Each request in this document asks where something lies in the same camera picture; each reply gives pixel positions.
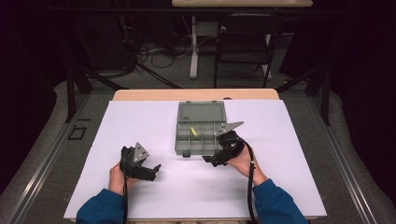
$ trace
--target chair seat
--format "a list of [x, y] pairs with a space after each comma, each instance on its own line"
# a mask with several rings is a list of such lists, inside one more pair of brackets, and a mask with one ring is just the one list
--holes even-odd
[[221, 62], [267, 64], [269, 61], [265, 35], [222, 34], [218, 48]]

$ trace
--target person's left hand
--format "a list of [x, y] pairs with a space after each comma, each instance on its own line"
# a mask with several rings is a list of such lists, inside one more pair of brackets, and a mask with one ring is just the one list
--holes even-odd
[[[128, 178], [127, 186], [128, 191], [131, 190], [132, 186], [138, 181], [135, 178]], [[113, 168], [110, 169], [110, 177], [108, 180], [108, 190], [111, 190], [119, 195], [123, 195], [124, 186], [124, 174], [120, 169], [120, 163], [117, 163]]]

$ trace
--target table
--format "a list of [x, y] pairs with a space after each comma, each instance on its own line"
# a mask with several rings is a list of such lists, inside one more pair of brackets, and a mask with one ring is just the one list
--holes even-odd
[[143, 164], [161, 170], [153, 181], [131, 191], [132, 221], [248, 220], [248, 180], [231, 166], [214, 168], [200, 156], [175, 152], [177, 106], [185, 100], [224, 100], [227, 120], [254, 148], [264, 172], [285, 189], [306, 218], [326, 216], [323, 203], [288, 111], [275, 90], [129, 90], [117, 91], [92, 144], [80, 180], [64, 214], [77, 210], [102, 188], [108, 169], [123, 146], [139, 142], [150, 153]]
[[[172, 0], [174, 7], [311, 7], [312, 0]], [[191, 37], [192, 55], [190, 78], [198, 76], [198, 48], [197, 48], [197, 23], [196, 17], [192, 16]]]

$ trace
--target gray floor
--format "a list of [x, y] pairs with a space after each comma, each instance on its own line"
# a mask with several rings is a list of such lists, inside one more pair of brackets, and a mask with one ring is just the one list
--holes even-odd
[[[289, 41], [289, 37], [280, 40], [272, 69], [273, 78], [269, 81], [268, 88], [278, 87], [288, 78], [277, 71]], [[191, 59], [189, 56], [177, 57], [167, 68], [155, 68], [150, 63], [150, 58], [145, 61], [145, 65], [182, 88], [212, 88], [212, 52], [213, 46], [210, 45], [210, 41], [200, 47], [199, 76], [196, 79], [189, 79]], [[157, 65], [167, 65], [171, 62], [171, 59], [165, 55], [159, 54], [153, 57]], [[148, 73], [141, 74], [138, 71], [140, 70], [134, 70], [127, 76], [112, 80], [130, 89], [169, 88]], [[222, 66], [220, 72], [223, 75], [234, 73], [233, 76], [243, 74], [260, 77], [261, 75], [260, 71], [254, 72], [254, 67]], [[236, 85], [258, 88], [261, 85], [258, 81], [222, 81], [219, 84], [224, 88], [236, 87]], [[64, 123], [67, 116], [65, 83], [55, 89], [58, 100], [51, 118], [21, 169], [0, 197], [0, 223], [70, 223], [69, 220], [63, 219], [67, 199], [77, 184], [107, 103], [114, 93], [95, 80], [92, 81], [92, 85], [94, 91], [91, 95], [78, 94], [79, 111], [76, 118], [68, 125]], [[327, 217], [316, 219], [312, 223], [395, 223], [395, 207], [376, 186], [350, 143], [340, 99], [332, 93], [330, 103], [332, 126], [326, 127], [318, 118], [317, 100], [306, 98], [302, 94], [304, 86], [305, 84], [301, 83], [287, 93], [280, 94], [280, 97], [285, 101], [290, 112], [308, 165], [328, 212]], [[66, 139], [74, 125], [87, 128], [82, 140]], [[335, 146], [329, 133], [335, 139]], [[335, 147], [339, 147], [345, 159], [342, 166], [337, 164], [339, 160], [333, 150]], [[343, 175], [343, 167], [350, 169], [347, 170], [348, 174]], [[353, 176], [352, 180], [356, 181], [357, 190], [350, 188], [349, 176]], [[361, 193], [363, 200], [366, 201], [354, 195], [356, 192]], [[362, 203], [367, 204], [363, 207], [369, 208], [368, 212], [361, 211]]]

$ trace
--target black chair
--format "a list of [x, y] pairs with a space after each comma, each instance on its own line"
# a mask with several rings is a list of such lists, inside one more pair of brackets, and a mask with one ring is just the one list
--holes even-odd
[[234, 13], [222, 18], [218, 25], [214, 88], [217, 87], [218, 63], [268, 65], [262, 87], [265, 88], [276, 39], [283, 34], [284, 22], [275, 15]]

